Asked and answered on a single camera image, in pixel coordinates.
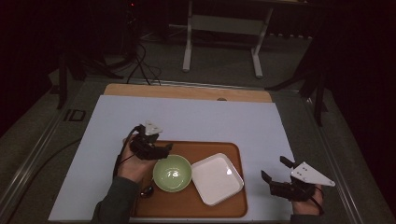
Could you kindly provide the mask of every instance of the brown tray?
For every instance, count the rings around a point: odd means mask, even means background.
[[[191,164],[217,153],[225,154],[243,178],[239,149],[232,143],[158,141],[156,146],[173,143],[171,154],[186,158]],[[148,174],[142,183],[147,186],[152,174]],[[191,181],[182,191],[168,193],[154,186],[154,194],[147,199],[139,198],[131,215],[133,217],[242,217],[248,210],[245,188],[233,197],[209,206],[204,204],[196,187]]]

